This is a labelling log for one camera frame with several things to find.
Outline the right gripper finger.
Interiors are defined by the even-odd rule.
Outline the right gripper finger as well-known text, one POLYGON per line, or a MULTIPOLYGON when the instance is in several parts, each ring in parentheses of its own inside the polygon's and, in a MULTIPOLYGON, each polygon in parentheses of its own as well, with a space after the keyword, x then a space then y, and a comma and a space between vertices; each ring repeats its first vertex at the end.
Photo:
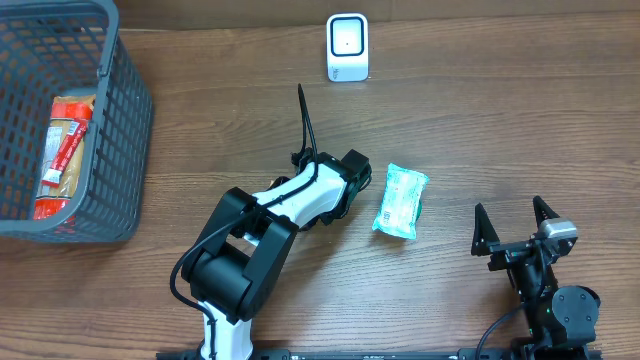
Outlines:
POLYGON ((559 218, 559 215, 555 211, 553 211, 551 207, 539 195, 536 195, 533 198, 532 203, 537 227, 540 227, 545 220, 559 218))
POLYGON ((487 256, 492 253, 492 248, 500 244, 500 239, 489 219, 489 216, 481 203, 475 208, 474 235, 471 245, 471 254, 474 256, 487 256))

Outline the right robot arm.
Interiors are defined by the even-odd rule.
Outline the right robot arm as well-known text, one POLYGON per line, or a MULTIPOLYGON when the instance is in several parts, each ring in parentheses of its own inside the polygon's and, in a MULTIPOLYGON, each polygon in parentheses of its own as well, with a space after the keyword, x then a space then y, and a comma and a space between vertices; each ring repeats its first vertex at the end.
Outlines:
POLYGON ((487 359, 484 348, 489 336, 506 321, 523 312, 529 335, 515 338, 500 359, 600 359, 588 345, 596 340, 595 326, 601 300, 585 286, 558 285, 552 265, 573 249, 578 240, 576 225, 562 217, 539 196, 532 199, 537 231, 529 239, 503 243, 482 204, 474 208, 475 225, 471 245, 474 256, 488 256, 488 269, 504 270, 520 304, 501 316, 484 332, 473 352, 487 359))

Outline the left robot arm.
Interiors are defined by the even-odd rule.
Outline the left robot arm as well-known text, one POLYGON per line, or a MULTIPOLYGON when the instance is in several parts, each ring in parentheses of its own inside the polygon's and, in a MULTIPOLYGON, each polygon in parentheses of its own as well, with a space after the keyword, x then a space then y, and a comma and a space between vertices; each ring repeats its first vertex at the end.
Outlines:
POLYGON ((306 149, 292 157, 295 177, 266 191, 227 191, 194 246, 173 271, 190 286, 188 304, 203 315, 204 339, 187 359, 248 359, 251 322, 264 306, 296 235, 343 218, 370 182, 372 168, 350 150, 337 159, 306 149))

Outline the teal snack packet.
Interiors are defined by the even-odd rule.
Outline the teal snack packet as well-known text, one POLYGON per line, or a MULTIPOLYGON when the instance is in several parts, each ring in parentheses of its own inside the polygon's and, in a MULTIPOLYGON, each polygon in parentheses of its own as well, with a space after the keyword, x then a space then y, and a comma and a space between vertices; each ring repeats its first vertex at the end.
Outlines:
POLYGON ((416 222, 422 211, 421 196, 428 182, 427 175, 390 163, 383 199, 372 230, 415 240, 416 222))

